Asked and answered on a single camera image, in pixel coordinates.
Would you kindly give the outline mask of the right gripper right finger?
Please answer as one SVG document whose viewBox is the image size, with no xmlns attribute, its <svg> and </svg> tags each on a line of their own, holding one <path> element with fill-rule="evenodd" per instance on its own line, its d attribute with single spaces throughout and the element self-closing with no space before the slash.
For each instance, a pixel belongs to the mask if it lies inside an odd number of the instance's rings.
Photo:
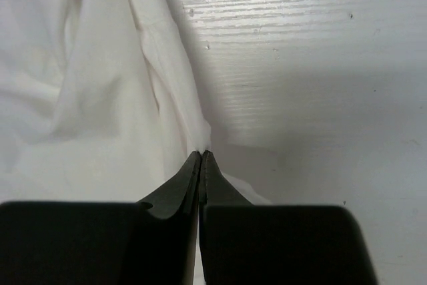
<svg viewBox="0 0 427 285">
<path fill-rule="evenodd" d="M 362 231 L 340 206 L 257 206 L 202 156 L 199 246 L 207 284 L 376 284 Z"/>
</svg>

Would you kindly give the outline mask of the white t-shirt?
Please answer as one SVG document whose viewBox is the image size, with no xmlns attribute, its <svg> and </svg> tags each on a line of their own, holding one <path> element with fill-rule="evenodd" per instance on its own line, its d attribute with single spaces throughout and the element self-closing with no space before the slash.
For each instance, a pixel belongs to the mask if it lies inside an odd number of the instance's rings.
<svg viewBox="0 0 427 285">
<path fill-rule="evenodd" d="M 209 142 L 165 0 L 1 0 L 1 205 L 138 202 Z"/>
</svg>

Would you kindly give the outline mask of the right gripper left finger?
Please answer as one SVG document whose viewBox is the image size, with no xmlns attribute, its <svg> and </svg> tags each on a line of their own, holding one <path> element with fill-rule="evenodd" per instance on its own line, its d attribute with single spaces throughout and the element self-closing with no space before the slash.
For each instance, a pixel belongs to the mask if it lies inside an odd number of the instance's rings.
<svg viewBox="0 0 427 285">
<path fill-rule="evenodd" d="M 201 154 L 138 202 L 5 202 L 2 284 L 191 284 Z"/>
</svg>

